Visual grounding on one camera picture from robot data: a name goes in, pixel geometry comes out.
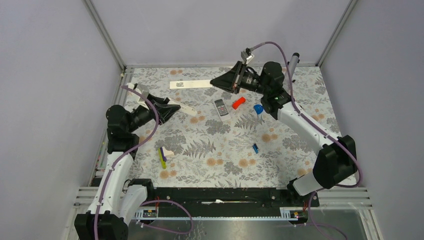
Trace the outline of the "white rectangular stick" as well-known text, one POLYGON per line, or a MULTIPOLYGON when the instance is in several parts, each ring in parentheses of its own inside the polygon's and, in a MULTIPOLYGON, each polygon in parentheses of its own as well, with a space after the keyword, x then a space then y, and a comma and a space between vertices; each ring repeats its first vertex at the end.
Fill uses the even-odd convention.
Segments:
POLYGON ((204 80, 178 80, 170 81, 170 89, 199 89, 199 88, 211 88, 210 79, 204 80))

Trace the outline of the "white battery cover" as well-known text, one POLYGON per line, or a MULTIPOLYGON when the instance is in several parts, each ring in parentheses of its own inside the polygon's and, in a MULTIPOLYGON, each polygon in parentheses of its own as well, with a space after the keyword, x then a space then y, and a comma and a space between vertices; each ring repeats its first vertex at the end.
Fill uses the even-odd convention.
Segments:
POLYGON ((190 107, 190 106, 188 106, 188 105, 186 105, 186 104, 184 104, 182 102, 179 102, 179 101, 177 101, 175 99, 172 99, 172 98, 168 98, 168 99, 169 99, 168 104, 179 105, 180 106, 180 110, 183 113, 185 113, 187 115, 190 115, 190 116, 193 116, 193 117, 198 114, 198 112, 194 108, 192 108, 192 107, 190 107))

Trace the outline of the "white remote control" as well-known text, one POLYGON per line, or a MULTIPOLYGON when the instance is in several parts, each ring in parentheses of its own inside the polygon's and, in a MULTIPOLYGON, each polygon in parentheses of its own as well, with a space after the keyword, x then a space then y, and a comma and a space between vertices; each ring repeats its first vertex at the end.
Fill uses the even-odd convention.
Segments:
POLYGON ((213 101, 217 114, 221 121, 228 121, 231 119, 231 115, 225 105, 223 99, 217 99, 213 101))

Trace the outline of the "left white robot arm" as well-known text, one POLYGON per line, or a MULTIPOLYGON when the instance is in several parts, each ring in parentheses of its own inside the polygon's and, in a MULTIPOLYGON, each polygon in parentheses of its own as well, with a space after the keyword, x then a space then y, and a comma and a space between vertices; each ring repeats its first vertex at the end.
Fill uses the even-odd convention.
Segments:
POLYGON ((155 200, 154 190, 133 180, 125 196, 121 196, 140 147, 140 138, 134 132, 151 120, 156 127, 166 123, 181 106, 151 94, 146 99, 132 111, 118 104, 106 111, 107 163, 87 212, 75 217, 74 227, 81 240, 126 240, 129 224, 140 204, 148 206, 155 200))

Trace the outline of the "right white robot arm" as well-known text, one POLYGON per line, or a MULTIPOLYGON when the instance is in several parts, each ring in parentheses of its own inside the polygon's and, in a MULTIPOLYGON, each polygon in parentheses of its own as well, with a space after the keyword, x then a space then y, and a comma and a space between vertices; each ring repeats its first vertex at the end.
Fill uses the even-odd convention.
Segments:
POLYGON ((241 61, 228 72, 210 81, 213 87, 237 94, 245 89, 262 95, 260 104, 275 120, 287 125, 303 138, 316 154, 312 172, 295 178, 287 185, 287 201, 301 205, 311 192, 331 189, 358 171, 356 145, 352 137, 337 136, 309 118, 284 89, 285 75, 280 63, 269 61, 257 73, 241 61))

